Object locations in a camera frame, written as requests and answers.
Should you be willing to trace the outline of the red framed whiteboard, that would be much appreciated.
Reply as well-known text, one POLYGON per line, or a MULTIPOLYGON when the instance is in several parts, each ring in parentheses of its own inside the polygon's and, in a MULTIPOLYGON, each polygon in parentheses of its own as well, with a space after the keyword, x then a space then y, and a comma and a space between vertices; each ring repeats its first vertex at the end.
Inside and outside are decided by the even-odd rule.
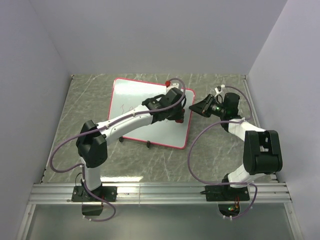
MULTIPOLYGON (((133 79, 117 78, 113 82, 108 119, 111 120, 126 114, 140 105, 142 101, 166 93, 166 86, 133 79)), ((150 142, 155 145, 176 149, 184 149, 187 144, 191 122, 189 106, 194 104, 195 92, 187 88, 185 91, 184 122, 164 120, 152 125, 140 127, 124 135, 125 139, 150 142)))

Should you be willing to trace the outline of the red whiteboard eraser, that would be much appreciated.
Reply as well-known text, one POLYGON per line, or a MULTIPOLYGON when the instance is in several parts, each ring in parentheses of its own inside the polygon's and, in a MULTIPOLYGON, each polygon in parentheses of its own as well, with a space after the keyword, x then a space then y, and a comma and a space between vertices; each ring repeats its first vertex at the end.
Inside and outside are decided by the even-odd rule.
POLYGON ((185 118, 185 110, 182 109, 180 112, 178 112, 175 115, 175 122, 182 124, 184 122, 184 118, 185 118))

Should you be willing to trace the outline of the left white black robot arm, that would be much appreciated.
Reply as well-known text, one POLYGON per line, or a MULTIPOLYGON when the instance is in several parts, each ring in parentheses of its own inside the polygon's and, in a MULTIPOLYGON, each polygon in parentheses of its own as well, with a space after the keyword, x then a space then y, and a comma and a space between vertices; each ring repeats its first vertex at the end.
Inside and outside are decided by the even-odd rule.
POLYGON ((147 98, 133 110, 111 120, 94 123, 87 121, 77 138, 76 147, 84 164, 82 184, 83 195, 89 201, 101 196, 101 165, 108 158, 108 145, 120 137, 164 120, 184 120, 185 90, 177 84, 169 86, 165 94, 147 98))

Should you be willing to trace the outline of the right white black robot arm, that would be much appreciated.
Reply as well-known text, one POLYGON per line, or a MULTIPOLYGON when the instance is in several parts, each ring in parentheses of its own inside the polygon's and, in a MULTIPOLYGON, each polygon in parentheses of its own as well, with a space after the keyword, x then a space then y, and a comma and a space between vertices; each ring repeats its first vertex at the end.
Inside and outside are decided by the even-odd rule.
POLYGON ((219 96, 207 95, 202 101, 189 109, 209 118, 214 115, 220 118, 218 123, 228 133, 244 142, 242 164, 228 173, 220 189, 222 197, 232 200, 238 195, 238 188, 252 183, 255 179, 274 174, 283 168, 283 158, 279 134, 275 130, 265 130, 249 123, 239 115, 240 96, 228 92, 218 101, 219 96))

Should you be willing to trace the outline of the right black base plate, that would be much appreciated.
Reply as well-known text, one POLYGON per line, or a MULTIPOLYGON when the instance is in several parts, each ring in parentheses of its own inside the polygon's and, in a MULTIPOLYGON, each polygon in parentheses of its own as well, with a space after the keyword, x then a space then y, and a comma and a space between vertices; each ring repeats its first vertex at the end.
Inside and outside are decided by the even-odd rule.
POLYGON ((206 185, 200 192, 205 195, 207 202, 231 202, 235 200, 249 201, 250 195, 247 187, 233 188, 229 185, 206 185))

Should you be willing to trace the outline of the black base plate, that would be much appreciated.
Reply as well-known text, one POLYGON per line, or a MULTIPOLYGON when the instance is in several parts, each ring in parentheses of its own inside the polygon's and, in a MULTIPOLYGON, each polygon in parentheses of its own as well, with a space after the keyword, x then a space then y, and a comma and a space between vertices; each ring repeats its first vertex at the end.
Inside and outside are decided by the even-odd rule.
MULTIPOLYGON (((115 202, 117 198, 117 190, 116 186, 100 186, 95 190, 92 190, 91 193, 102 200, 106 200, 108 202, 115 202)), ((99 200, 93 197, 82 185, 77 185, 73 188, 73 193, 71 197, 72 202, 98 202, 99 200)))
POLYGON ((249 201, 250 195, 247 187, 233 188, 229 185, 206 185, 200 192, 205 195, 207 202, 231 202, 235 200, 249 201))

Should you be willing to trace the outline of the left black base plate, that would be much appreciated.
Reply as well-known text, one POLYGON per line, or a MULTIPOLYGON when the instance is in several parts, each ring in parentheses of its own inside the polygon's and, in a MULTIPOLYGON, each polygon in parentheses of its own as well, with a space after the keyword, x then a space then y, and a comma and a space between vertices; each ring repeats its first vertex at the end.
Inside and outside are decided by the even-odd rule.
MULTIPOLYGON (((102 200, 106 200, 108 202, 115 202, 117 198, 117 190, 116 186, 100 186, 95 190, 92 190, 91 193, 102 200)), ((72 202, 98 202, 99 200, 93 197, 82 185, 77 185, 73 188, 73 193, 71 197, 72 202)))

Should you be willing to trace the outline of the aluminium mounting rail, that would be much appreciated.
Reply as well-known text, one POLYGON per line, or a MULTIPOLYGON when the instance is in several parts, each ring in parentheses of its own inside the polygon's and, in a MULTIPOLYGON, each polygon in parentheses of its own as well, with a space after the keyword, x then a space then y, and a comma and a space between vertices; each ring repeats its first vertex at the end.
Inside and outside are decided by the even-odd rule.
MULTIPOLYGON (((183 205, 207 204, 201 194, 205 185, 199 182, 107 182, 105 186, 116 186, 114 205, 183 205)), ((258 193, 255 203, 291 203, 292 199, 285 183, 256 183, 258 193)), ((72 183, 43 183, 32 187, 28 204, 40 205, 81 205, 72 201, 72 183)))

